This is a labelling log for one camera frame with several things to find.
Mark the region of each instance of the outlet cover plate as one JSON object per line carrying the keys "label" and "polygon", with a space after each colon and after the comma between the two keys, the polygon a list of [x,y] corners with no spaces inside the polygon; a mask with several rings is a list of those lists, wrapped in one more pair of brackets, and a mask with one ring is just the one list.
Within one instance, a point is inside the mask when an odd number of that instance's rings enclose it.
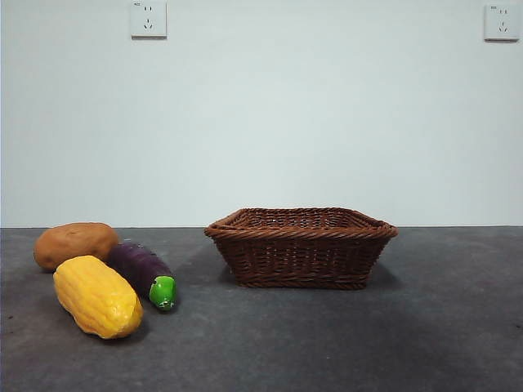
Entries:
{"label": "outlet cover plate", "polygon": [[520,38],[521,7],[519,4],[488,4],[485,6],[484,39],[486,41],[517,41]]}
{"label": "outlet cover plate", "polygon": [[131,37],[167,38],[167,2],[133,2]]}

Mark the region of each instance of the potato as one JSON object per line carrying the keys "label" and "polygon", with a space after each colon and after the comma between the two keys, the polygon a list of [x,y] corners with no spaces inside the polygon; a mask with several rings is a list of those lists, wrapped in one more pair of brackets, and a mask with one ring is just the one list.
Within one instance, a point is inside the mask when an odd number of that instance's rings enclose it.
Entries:
{"label": "potato", "polygon": [[34,260],[49,271],[77,256],[90,255],[105,261],[118,242],[116,231],[105,223],[69,223],[42,233],[34,244]]}

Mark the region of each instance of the basket rim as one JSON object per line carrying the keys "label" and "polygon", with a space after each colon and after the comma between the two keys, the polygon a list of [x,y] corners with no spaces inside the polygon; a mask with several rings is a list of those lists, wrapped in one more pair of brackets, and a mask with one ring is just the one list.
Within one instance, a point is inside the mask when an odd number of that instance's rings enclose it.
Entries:
{"label": "basket rim", "polygon": [[[365,227],[298,227],[298,226],[234,226],[229,223],[245,212],[306,212],[339,211],[356,216],[368,226]],[[211,223],[204,230],[205,235],[214,239],[390,239],[398,235],[398,229],[383,220],[376,220],[356,210],[342,207],[305,208],[240,208],[236,212]]]}

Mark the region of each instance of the concrete surface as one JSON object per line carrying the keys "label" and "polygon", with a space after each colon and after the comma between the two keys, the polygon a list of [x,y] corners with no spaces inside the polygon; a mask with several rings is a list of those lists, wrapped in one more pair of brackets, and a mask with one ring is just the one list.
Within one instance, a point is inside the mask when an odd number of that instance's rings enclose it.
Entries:
{"label": "concrete surface", "polygon": [[523,227],[401,228],[358,292],[234,284],[202,229],[120,229],[177,277],[126,339],[80,331],[2,230],[3,391],[521,391]]}

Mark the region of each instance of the artificial vegetable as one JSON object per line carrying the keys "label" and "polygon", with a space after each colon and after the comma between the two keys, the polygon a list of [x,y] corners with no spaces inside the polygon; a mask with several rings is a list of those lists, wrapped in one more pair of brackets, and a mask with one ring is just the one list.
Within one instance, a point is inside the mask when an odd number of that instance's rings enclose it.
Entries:
{"label": "artificial vegetable", "polygon": [[85,333],[124,337],[141,323],[143,309],[131,285],[94,256],[79,256],[53,274],[58,301]]}
{"label": "artificial vegetable", "polygon": [[177,294],[174,275],[147,247],[124,241],[110,250],[106,263],[160,310],[170,310],[174,306]]}
{"label": "artificial vegetable", "polygon": [[92,255],[104,261],[118,242],[116,231],[105,223],[69,223],[47,229],[38,237],[34,260],[48,271],[76,256]]}

